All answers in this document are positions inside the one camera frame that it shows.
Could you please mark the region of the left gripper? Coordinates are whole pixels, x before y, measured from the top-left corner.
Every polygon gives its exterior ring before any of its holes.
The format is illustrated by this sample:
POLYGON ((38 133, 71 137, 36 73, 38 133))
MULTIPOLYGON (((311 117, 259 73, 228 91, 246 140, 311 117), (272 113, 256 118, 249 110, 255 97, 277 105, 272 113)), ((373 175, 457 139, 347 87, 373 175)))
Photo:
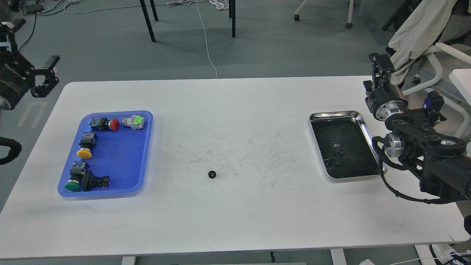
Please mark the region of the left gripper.
POLYGON ((15 33, 26 20, 18 19, 13 22, 2 21, 0 25, 0 95, 1 109, 13 110, 22 97, 29 91, 35 98, 45 98, 59 83, 54 67, 59 62, 58 55, 51 56, 45 67, 34 69, 34 66, 19 52, 15 33), (41 85, 35 85, 36 78, 43 76, 41 85))

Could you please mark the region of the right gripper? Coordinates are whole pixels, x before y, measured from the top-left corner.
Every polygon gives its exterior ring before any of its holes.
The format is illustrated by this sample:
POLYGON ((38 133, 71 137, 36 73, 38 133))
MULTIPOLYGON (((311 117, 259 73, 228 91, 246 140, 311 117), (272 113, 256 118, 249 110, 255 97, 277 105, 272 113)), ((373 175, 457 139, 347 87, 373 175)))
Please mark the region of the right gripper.
POLYGON ((372 63, 372 81, 365 80, 363 85, 370 113, 379 121, 386 121, 393 114, 404 113, 408 106, 405 96, 397 86, 389 84, 391 74, 395 71, 389 55, 370 53, 369 59, 372 63))

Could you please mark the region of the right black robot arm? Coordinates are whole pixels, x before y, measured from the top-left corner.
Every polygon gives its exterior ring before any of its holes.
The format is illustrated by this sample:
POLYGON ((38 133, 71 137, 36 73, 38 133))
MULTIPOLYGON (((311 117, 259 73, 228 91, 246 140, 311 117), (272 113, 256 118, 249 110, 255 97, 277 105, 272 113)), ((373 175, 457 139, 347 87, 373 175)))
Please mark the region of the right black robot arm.
POLYGON ((470 199, 470 158, 466 142, 436 132, 434 126, 445 121, 440 113, 444 98, 429 92, 424 104, 409 109, 399 87, 390 83, 394 66, 388 55, 371 53, 372 80, 364 81, 365 102, 373 117, 390 131, 385 137, 373 137, 372 148, 380 164, 410 171, 419 180, 421 192, 435 199, 407 196, 390 186, 380 170, 386 187, 399 198, 426 204, 447 204, 470 199))

